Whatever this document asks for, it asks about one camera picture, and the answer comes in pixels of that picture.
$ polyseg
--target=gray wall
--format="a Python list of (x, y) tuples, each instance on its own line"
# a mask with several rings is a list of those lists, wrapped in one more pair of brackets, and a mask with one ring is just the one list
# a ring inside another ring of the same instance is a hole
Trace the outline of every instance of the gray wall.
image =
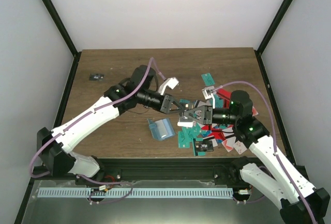
[(282, 0), (53, 0), (81, 49), (255, 47)]
[(0, 1), (0, 223), (13, 223), (36, 133), (52, 127), (72, 56), (41, 0)]
[[(330, 20), (330, 0), (294, 0), (263, 54), (295, 158), (329, 193)], [(326, 223), (331, 223), (330, 210)]]

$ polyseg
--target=white wall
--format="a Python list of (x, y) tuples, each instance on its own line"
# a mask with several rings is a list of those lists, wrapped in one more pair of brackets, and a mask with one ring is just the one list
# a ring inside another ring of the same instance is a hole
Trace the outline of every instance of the white wall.
[(329, 193), (330, 20), (329, 0), (294, 0), (262, 55), (295, 158)]
[(41, 0), (0, 1), (0, 223), (14, 223), (36, 152), (52, 127), (72, 55)]
[(282, 0), (52, 0), (78, 50), (254, 47)]

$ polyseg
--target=wooden tabletop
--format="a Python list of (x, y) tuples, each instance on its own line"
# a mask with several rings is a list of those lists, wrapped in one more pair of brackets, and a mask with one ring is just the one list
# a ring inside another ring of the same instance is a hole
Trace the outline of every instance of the wooden tabletop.
[[(127, 49), (127, 50), (84, 50), (69, 96), (63, 123), (93, 105), (112, 85), (130, 77), (134, 69), (147, 65), (154, 57), (166, 77), (177, 77), (179, 86), (166, 92), (176, 99), (204, 100), (201, 89), (205, 87), (201, 74), (211, 73), (216, 85), (243, 80), (254, 84), (267, 98), (257, 59), (252, 48), (202, 48), (202, 49)], [(91, 73), (104, 74), (102, 81), (90, 81)], [(259, 115), (257, 118), (271, 130), (266, 106), (255, 90), (246, 85), (233, 85), (228, 91), (247, 91)], [(132, 109), (137, 113), (146, 111), (143, 106)], [(152, 138), (147, 118), (154, 121), (169, 117), (176, 132), (178, 115), (164, 115), (152, 109), (143, 114), (126, 112), (86, 137), (74, 149), (75, 152), (97, 157), (142, 158), (142, 157), (193, 157), (191, 148), (178, 148), (177, 136), (164, 141)], [(278, 128), (277, 143), (284, 152)], [(253, 156), (246, 151), (242, 156)], [(238, 157), (235, 150), (227, 152), (219, 144), (206, 157)]]

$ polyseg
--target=black metal frame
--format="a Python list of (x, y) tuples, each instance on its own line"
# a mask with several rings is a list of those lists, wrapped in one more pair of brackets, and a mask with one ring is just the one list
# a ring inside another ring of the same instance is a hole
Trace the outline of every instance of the black metal frame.
[[(62, 20), (60, 19), (53, 3), (51, 0), (42, 0), (44, 5), (46, 6), (49, 14), (51, 15), (55, 25), (57, 26), (59, 32), (61, 33), (64, 41), (66, 42), (69, 50), (73, 56), (73, 63), (71, 66), (70, 74), (66, 83), (66, 87), (63, 93), (63, 97), (61, 99), (61, 104), (56, 116), (56, 120), (54, 123), (54, 127), (59, 126), (62, 122), (65, 108), (68, 102), (70, 90), (72, 87), (72, 83), (74, 80), (74, 76), (76, 74), (76, 70), (78, 67), (79, 59), (81, 52), (78, 52), (76, 47), (74, 46)], [(269, 83), (269, 79), (267, 73), (265, 71), (263, 61), (261, 58), (262, 53), (266, 49), (268, 43), (270, 42), (273, 34), (275, 33), (279, 23), (284, 17), (287, 9), (289, 8), (292, 0), (283, 0), (276, 16), (274, 17), (267, 33), (265, 34), (259, 48), (255, 51), (255, 55), (260, 67), (260, 71), (263, 77), (263, 81), (275, 114), (275, 119), (279, 128), (279, 132), (281, 138), (284, 143), (285, 152), (287, 158), (294, 164), (295, 159), (293, 156), (293, 152), (291, 150), (289, 140), (277, 107), (277, 103), (272, 91), (272, 88)], [(218, 180), (215, 179), (214, 175), (216, 173), (221, 174), (222, 167), (228, 166), (234, 159), (236, 158), (169, 158), (169, 159), (101, 159), (102, 163), (105, 165), (106, 170), (108, 171), (116, 171), (121, 174), (121, 179), (128, 181), (136, 181), (136, 180), (214, 180), (216, 184), (224, 184), (229, 187), (244, 187), (246, 186), (243, 182), (233, 182), (230, 181), (228, 176), (219, 176)], [(257, 158), (249, 158), (251, 162), (255, 162), (260, 165), (261, 162)], [(302, 175), (307, 176), (304, 167), (298, 167), (297, 169), (301, 172)], [(44, 167), (35, 168), (34, 172), (39, 174), (44, 172)], [(73, 175), (64, 175), (63, 177), (50, 177), (45, 176), (41, 178), (43, 180), (48, 179), (56, 179), (56, 180), (76, 180), (76, 177)], [(15, 223), (21, 223), (27, 202), (29, 200), (32, 186), (34, 183), (34, 179), (31, 178), (25, 196), (23, 198), (21, 207), (19, 209), (17, 218)]]

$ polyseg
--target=wooden table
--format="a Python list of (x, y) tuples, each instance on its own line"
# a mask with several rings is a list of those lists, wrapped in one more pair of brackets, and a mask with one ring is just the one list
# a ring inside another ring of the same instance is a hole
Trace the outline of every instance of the wooden table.
[[(267, 93), (260, 69), (252, 48), (207, 48), (207, 49), (127, 49), (127, 50), (84, 50), (70, 92), (63, 123), (71, 120), (91, 105), (112, 85), (130, 77), (134, 69), (147, 65), (150, 57), (157, 61), (159, 69), (166, 77), (177, 77), (179, 86), (167, 90), (176, 99), (204, 100), (201, 89), (205, 87), (201, 74), (210, 72), (217, 85), (243, 80), (254, 84), (265, 97)], [(90, 81), (91, 73), (104, 74), (103, 81)], [(267, 109), (261, 97), (246, 85), (225, 88), (233, 91), (243, 89), (250, 94), (259, 115), (257, 118), (271, 130)], [(145, 112), (142, 106), (132, 109)], [(164, 115), (152, 109), (144, 114), (126, 112), (85, 138), (74, 151), (83, 155), (112, 158), (142, 157), (193, 157), (192, 148), (178, 148), (177, 136), (164, 141), (152, 138), (147, 118), (159, 120), (169, 117), (176, 132), (178, 115)], [(284, 152), (278, 128), (277, 143)], [(246, 151), (242, 156), (253, 156)], [(233, 150), (227, 152), (219, 144), (207, 157), (238, 157)]]

